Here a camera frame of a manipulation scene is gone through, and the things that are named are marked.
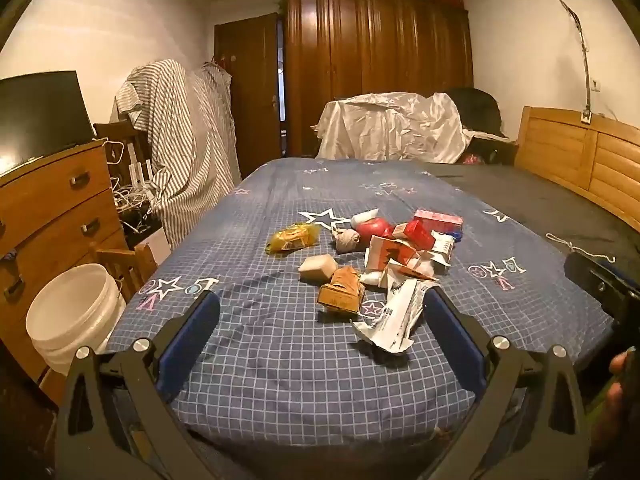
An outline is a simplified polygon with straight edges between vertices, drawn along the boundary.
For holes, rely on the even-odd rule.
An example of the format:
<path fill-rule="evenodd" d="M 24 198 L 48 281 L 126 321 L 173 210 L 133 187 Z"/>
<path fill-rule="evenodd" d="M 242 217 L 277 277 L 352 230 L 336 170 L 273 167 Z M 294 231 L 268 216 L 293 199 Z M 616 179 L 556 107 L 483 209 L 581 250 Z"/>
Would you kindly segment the person's right hand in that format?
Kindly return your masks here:
<path fill-rule="evenodd" d="M 628 352 L 625 351 L 610 364 L 610 372 L 615 376 L 614 382 L 605 393 L 599 418 L 592 428 L 591 451 L 599 452 L 608 448 L 620 433 L 624 421 L 624 389 L 620 378 L 625 370 Z"/>

